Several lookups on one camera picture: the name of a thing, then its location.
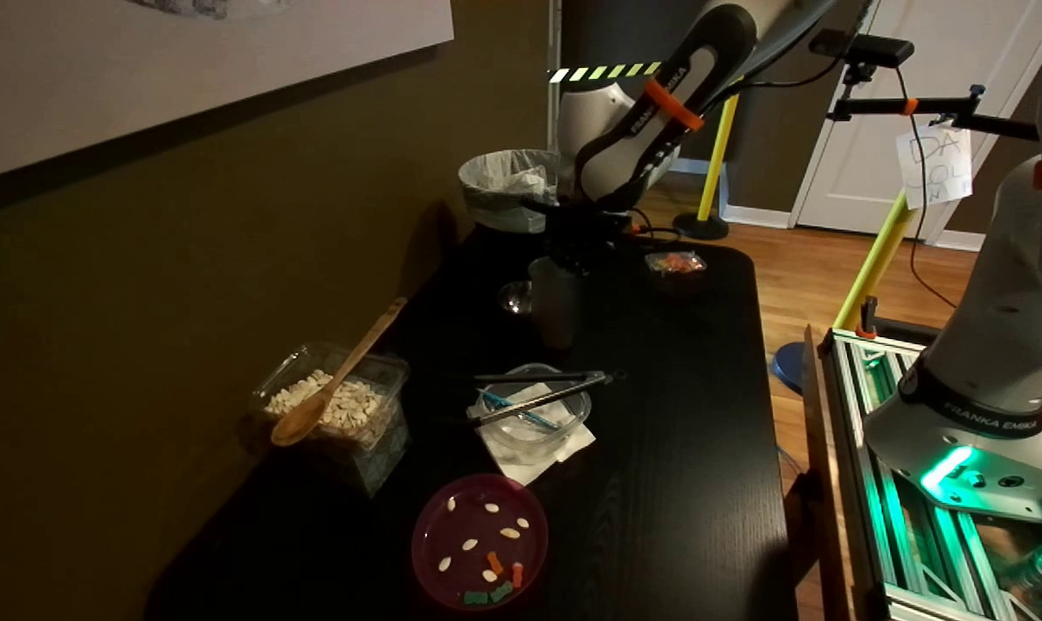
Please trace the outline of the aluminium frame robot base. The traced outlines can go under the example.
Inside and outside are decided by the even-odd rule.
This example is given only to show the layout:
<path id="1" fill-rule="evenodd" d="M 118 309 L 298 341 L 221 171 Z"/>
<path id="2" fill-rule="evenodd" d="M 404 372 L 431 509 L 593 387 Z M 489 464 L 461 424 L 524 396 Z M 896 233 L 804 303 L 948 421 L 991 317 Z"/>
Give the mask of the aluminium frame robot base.
<path id="1" fill-rule="evenodd" d="M 1042 621 L 1042 413 L 1032 439 L 894 413 L 921 344 L 816 350 L 852 612 L 873 621 Z"/>

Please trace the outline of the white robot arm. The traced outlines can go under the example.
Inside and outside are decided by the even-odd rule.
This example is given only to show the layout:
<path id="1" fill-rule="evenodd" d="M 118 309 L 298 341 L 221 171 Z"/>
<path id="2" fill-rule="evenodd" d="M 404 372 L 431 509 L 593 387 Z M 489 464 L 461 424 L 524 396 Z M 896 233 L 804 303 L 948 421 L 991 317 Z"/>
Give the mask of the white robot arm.
<path id="1" fill-rule="evenodd" d="M 638 99 L 571 133 L 566 209 L 636 209 L 703 111 L 789 51 L 833 3 L 703 0 Z M 1005 175 L 961 303 L 866 417 L 864 445 L 941 509 L 1042 522 L 1042 103 L 1040 151 Z"/>

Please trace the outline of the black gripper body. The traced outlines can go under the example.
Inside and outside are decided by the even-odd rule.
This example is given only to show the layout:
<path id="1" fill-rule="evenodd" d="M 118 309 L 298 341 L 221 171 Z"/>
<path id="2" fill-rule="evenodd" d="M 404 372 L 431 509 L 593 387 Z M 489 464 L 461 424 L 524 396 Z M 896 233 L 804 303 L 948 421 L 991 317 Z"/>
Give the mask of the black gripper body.
<path id="1" fill-rule="evenodd" d="M 617 197 L 606 199 L 561 197 L 547 210 L 547 257 L 561 268 L 581 272 L 632 233 L 632 214 L 636 209 Z"/>

